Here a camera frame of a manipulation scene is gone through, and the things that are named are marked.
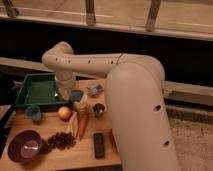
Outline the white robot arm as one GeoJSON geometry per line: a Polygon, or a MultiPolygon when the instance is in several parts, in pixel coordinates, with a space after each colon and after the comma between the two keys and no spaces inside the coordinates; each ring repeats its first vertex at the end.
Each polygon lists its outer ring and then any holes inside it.
{"type": "Polygon", "coordinates": [[[61,87],[78,72],[105,80],[105,102],[123,171],[181,171],[163,99],[165,72],[147,55],[75,55],[59,42],[42,56],[61,87]]]}

